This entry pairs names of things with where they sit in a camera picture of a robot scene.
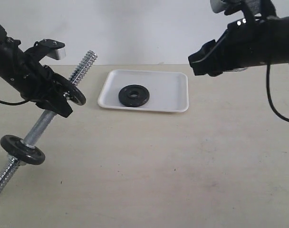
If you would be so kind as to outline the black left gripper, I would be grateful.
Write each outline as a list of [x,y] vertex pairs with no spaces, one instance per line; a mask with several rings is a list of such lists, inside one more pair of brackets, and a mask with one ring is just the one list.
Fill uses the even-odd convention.
[[22,101],[6,104],[34,102],[41,109],[69,117],[73,110],[66,98],[59,96],[54,74],[50,67],[41,65],[25,53],[7,53],[6,82],[18,91]]

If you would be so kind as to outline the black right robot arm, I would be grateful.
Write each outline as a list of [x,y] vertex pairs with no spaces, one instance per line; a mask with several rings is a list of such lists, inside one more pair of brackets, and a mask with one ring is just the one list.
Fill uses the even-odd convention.
[[205,43],[188,60],[196,76],[289,63],[289,16],[234,21],[218,40]]

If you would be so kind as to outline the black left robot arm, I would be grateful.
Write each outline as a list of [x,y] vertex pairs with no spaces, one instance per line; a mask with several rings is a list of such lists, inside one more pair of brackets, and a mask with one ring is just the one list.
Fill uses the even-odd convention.
[[19,48],[20,44],[0,24],[0,77],[20,93],[24,102],[34,102],[39,108],[63,117],[70,116],[73,110],[61,93],[68,80],[40,64],[46,56],[58,60],[64,43],[45,39],[26,51]]

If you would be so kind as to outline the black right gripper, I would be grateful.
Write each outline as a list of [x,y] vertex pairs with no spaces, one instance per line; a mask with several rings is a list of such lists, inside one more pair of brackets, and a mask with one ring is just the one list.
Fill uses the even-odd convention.
[[271,63],[271,24],[269,21],[246,18],[228,24],[216,42],[205,43],[188,57],[195,76],[218,76],[223,72]]

